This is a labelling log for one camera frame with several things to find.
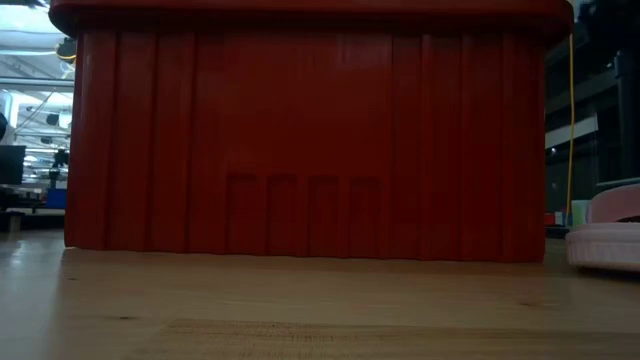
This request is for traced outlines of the red plastic bin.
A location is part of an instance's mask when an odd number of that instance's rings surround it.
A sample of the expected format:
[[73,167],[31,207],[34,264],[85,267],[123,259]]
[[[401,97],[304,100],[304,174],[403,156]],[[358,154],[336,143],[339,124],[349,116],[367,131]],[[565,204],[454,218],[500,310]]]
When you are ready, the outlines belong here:
[[539,262],[568,0],[52,0],[65,243]]

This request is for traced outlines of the pale green box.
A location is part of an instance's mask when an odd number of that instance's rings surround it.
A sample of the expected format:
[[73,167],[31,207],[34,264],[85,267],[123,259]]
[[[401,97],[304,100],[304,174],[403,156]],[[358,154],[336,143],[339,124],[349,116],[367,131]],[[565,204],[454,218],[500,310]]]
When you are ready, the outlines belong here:
[[588,223],[590,200],[571,201],[571,227],[579,227]]

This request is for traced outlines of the blue plastic crate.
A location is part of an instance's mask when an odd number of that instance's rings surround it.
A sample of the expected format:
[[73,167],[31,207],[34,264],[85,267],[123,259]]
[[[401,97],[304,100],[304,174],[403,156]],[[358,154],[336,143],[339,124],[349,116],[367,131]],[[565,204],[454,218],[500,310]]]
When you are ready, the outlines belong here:
[[46,193],[45,205],[50,209],[65,209],[67,203],[67,190],[62,188],[49,188]]

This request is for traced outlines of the pink rubber slide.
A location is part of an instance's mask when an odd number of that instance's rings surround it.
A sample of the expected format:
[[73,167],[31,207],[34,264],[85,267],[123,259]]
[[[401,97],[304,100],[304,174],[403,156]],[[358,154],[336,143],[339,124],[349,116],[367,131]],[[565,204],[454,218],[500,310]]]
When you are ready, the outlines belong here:
[[596,195],[565,241],[572,266],[640,273],[640,184]]

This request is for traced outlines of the black monitor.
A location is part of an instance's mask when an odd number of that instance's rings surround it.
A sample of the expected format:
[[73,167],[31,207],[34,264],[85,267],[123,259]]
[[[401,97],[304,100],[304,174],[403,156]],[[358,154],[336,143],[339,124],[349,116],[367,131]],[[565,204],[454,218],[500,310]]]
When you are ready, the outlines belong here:
[[22,183],[25,152],[25,146],[0,145],[0,185]]

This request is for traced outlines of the white wall bar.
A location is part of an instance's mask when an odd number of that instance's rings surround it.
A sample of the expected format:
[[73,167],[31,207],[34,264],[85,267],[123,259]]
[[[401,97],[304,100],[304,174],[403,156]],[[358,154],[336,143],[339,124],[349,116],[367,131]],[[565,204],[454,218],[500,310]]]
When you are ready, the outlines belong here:
[[594,114],[593,116],[576,121],[574,125],[569,124],[546,132],[545,148],[556,148],[561,144],[569,142],[571,139],[577,139],[597,132],[598,129],[598,117]]

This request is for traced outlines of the dark frame post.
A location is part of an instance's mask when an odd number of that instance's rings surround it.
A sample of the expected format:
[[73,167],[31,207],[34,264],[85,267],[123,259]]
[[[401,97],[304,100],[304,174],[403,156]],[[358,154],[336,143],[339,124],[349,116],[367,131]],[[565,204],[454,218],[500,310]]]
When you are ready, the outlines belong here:
[[620,50],[615,59],[618,83],[620,163],[623,178],[640,177],[640,60]]

